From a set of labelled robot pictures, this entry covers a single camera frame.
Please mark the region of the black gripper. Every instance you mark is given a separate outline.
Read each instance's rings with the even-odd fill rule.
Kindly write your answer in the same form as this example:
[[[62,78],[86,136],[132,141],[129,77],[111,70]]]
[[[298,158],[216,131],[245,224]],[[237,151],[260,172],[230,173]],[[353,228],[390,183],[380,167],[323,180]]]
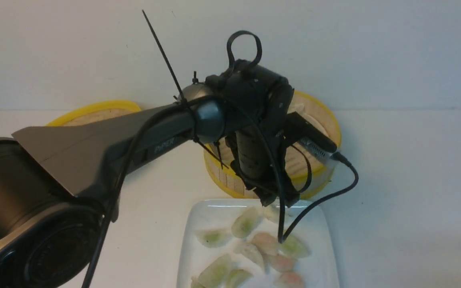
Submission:
[[[289,208],[300,200],[301,194],[293,186],[285,169],[287,144],[283,131],[280,130],[276,136],[267,136],[267,140],[280,168],[280,176],[284,184],[284,200]],[[262,206],[269,206],[280,197],[267,148],[253,128],[231,133],[226,137],[226,145],[234,157],[230,167],[242,179],[245,188],[254,192]]]

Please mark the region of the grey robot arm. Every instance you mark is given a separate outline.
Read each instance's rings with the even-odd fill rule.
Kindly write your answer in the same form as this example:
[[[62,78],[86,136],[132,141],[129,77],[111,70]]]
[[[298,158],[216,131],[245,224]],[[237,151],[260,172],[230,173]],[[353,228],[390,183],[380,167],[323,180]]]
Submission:
[[[126,175],[190,140],[238,141],[246,179],[285,179],[289,81],[245,60],[166,106],[81,126],[30,126],[0,138],[0,288],[58,288],[77,276],[118,217]]]

